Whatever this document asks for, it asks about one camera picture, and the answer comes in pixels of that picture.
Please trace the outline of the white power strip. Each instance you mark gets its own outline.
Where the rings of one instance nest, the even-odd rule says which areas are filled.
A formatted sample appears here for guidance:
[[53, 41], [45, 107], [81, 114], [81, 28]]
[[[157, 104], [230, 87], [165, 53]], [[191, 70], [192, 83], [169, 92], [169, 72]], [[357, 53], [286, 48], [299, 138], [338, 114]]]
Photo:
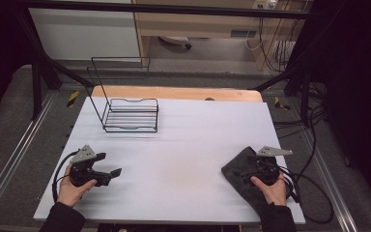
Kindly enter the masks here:
[[253, 0], [253, 9], [257, 10], [273, 10], [278, 3], [278, 0]]

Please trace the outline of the white chair base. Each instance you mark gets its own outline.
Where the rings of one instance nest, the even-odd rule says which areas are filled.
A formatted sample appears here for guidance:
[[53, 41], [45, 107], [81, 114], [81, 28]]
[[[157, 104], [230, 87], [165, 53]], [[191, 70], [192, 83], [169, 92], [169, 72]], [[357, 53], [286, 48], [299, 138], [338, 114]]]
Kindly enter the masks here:
[[177, 45], [183, 45], [186, 49], [191, 49], [192, 45], [189, 42], [189, 39], [187, 37], [166, 37], [166, 36], [160, 36], [161, 40], [170, 43], [170, 44], [177, 44]]

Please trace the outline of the white table board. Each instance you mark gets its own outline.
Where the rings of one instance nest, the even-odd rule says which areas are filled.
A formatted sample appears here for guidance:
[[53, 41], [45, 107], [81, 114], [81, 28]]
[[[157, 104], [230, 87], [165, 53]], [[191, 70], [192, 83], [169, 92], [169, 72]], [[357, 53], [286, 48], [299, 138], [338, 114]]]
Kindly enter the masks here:
[[88, 98], [64, 152], [85, 145], [105, 159], [98, 171], [120, 177], [92, 188], [76, 210], [92, 222], [254, 224], [259, 217], [221, 168], [245, 147], [278, 147], [263, 102], [159, 100], [157, 131], [106, 132]]

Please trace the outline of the aluminium floor rail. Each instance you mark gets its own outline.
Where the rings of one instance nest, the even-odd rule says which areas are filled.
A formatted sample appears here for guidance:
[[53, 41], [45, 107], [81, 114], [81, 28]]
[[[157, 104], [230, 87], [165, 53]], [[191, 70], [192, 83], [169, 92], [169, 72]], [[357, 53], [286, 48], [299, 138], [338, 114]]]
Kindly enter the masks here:
[[357, 232], [357, 225], [352, 217], [346, 202], [340, 192], [340, 189], [331, 172], [328, 169], [326, 162], [323, 160], [322, 154], [317, 147], [316, 135], [312, 129], [305, 129], [302, 132], [305, 144], [310, 151], [311, 162], [315, 166], [318, 176], [322, 182], [324, 190], [332, 203], [332, 208], [339, 225], [343, 232]]
[[5, 163], [2, 171], [0, 172], [0, 199], [8, 186], [11, 178], [13, 177], [15, 171], [17, 170], [19, 164], [21, 163], [25, 153], [27, 152], [31, 142], [33, 141], [37, 131], [39, 130], [47, 112], [49, 111], [53, 100], [57, 97], [57, 91], [50, 91], [43, 101], [43, 109], [38, 114], [35, 120], [32, 120], [24, 134], [18, 140], [16, 147], [14, 148], [11, 156]]

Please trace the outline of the dark grey cloth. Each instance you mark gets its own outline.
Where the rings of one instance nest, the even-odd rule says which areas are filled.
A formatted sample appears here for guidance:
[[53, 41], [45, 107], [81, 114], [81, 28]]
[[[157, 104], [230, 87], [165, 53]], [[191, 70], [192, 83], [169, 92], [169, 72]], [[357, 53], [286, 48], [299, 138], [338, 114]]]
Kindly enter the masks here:
[[250, 181], [237, 177], [237, 173], [246, 173], [248, 169], [247, 156], [255, 151], [245, 147], [233, 159], [221, 168], [221, 172], [234, 190], [254, 209], [259, 215], [260, 211], [268, 205], [263, 193]]

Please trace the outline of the person's right hand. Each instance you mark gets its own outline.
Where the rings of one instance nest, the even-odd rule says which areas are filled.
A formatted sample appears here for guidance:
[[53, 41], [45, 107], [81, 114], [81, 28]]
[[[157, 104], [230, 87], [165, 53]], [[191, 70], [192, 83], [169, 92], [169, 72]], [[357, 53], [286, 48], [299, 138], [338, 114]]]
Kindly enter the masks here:
[[256, 176], [252, 176], [250, 181], [263, 193], [268, 204], [287, 205], [286, 184], [282, 173], [279, 173], [276, 182], [271, 186], [266, 185]]

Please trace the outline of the black wire rack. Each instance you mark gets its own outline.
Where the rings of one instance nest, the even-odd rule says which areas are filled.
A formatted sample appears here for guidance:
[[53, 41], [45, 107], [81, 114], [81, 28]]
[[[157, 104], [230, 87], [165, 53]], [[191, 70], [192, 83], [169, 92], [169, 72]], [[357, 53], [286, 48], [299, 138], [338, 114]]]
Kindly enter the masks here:
[[114, 72], [140, 73], [149, 77], [150, 58], [144, 56], [92, 57], [87, 68], [93, 88], [87, 88], [90, 102], [105, 132], [157, 132], [159, 105], [153, 98], [112, 97], [105, 90], [105, 81], [124, 80], [111, 77]]

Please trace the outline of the white cabinet panel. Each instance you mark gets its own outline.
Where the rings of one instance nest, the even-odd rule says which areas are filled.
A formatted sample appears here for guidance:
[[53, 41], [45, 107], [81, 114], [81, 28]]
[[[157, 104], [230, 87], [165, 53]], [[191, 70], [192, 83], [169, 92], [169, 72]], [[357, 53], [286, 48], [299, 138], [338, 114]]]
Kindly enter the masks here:
[[30, 13], [43, 48], [53, 59], [139, 56], [132, 14], [47, 9]]

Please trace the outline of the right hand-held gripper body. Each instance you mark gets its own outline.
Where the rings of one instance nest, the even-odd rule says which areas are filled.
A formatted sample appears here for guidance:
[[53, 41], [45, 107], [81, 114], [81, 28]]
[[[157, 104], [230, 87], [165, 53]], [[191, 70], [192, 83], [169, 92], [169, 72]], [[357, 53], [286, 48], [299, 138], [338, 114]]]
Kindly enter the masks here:
[[279, 165], [276, 158], [279, 156], [290, 156], [293, 152], [291, 150], [283, 150], [264, 146], [258, 152], [248, 156], [258, 156], [258, 160], [248, 159], [248, 169], [246, 173], [254, 173], [266, 185], [273, 185], [279, 175]]

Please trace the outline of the black metal frame strut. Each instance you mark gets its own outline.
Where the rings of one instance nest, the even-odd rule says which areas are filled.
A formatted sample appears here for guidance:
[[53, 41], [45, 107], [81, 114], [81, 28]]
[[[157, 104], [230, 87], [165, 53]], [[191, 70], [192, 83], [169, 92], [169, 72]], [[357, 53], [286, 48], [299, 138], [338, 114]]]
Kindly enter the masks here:
[[33, 23], [29, 11], [25, 7], [14, 7], [11, 10], [18, 28], [22, 30], [27, 39], [28, 47], [32, 58], [32, 82], [33, 82], [33, 115], [36, 120], [43, 111], [42, 81], [50, 90], [58, 90], [62, 83], [57, 74], [60, 72], [67, 77], [75, 80], [84, 87], [93, 87], [94, 84], [78, 74], [70, 71], [66, 67], [57, 63], [44, 51], [43, 44], [39, 38], [36, 27]]
[[262, 92], [282, 80], [288, 80], [288, 83], [284, 88], [284, 93], [287, 97], [292, 97], [297, 92], [300, 92], [300, 120], [309, 127], [308, 104], [310, 74], [309, 69], [305, 65], [293, 65], [278, 76], [273, 77], [271, 80], [253, 87], [253, 90]]

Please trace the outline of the black metal frame crossbar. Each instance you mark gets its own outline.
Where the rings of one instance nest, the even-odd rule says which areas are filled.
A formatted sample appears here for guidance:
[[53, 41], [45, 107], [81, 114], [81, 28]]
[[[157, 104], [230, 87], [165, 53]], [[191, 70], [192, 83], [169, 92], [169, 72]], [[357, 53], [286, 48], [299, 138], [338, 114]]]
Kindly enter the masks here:
[[315, 19], [323, 18], [322, 13], [290, 12], [271, 10], [226, 9], [219, 7], [173, 6], [153, 4], [123, 4], [79, 1], [52, 1], [52, 0], [18, 0], [18, 4], [26, 8], [100, 11], [122, 13], [172, 14], [172, 15], [223, 15], [239, 17], [287, 18], [287, 19]]

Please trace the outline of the wooden desk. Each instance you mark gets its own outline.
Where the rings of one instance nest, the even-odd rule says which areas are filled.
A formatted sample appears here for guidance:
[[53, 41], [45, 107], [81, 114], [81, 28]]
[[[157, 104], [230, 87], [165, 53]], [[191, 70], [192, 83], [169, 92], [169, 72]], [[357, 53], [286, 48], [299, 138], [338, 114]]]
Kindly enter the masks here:
[[[226, 9], [253, 9], [253, 0], [131, 0], [134, 4], [219, 7]], [[309, 5], [301, 0], [278, 0], [271, 11], [299, 12]], [[279, 42], [293, 45], [304, 24], [301, 19], [256, 18], [196, 14], [136, 13], [138, 36], [236, 38], [245, 40], [258, 69], [264, 69], [275, 53]]]

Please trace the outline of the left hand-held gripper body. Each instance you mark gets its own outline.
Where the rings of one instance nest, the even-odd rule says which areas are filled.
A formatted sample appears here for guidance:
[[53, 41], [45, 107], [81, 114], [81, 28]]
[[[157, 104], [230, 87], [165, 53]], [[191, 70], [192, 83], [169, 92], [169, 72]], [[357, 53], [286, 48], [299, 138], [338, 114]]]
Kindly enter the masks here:
[[81, 187], [90, 180], [96, 180], [96, 187], [107, 186], [111, 180], [109, 173], [98, 172], [93, 169], [96, 154], [89, 145], [84, 145], [71, 159], [71, 183]]

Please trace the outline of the person's left hand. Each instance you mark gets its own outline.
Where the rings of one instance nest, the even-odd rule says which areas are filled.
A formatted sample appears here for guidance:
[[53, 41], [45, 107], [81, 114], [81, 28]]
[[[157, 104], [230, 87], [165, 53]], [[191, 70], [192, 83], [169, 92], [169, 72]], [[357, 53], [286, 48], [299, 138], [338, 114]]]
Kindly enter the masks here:
[[76, 187], [71, 183], [70, 178], [71, 166], [66, 167], [65, 176], [60, 183], [60, 190], [58, 193], [57, 201], [69, 206], [74, 207], [81, 197], [95, 186], [96, 180], [90, 180], [81, 187]]

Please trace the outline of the yellow black floor tape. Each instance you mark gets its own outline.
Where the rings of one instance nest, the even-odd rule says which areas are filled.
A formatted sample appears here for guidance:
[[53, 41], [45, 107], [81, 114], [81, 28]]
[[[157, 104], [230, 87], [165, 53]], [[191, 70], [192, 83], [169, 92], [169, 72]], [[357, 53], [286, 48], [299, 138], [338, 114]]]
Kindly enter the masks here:
[[69, 98], [69, 100], [68, 100], [68, 102], [67, 102], [67, 107], [73, 107], [73, 104], [74, 104], [74, 102], [76, 101], [76, 99], [77, 99], [79, 93], [80, 93], [79, 91], [73, 91], [73, 92], [71, 93], [71, 96], [70, 96], [70, 98]]
[[289, 105], [284, 105], [281, 103], [279, 97], [274, 97], [274, 106], [284, 110], [291, 110], [291, 107]]

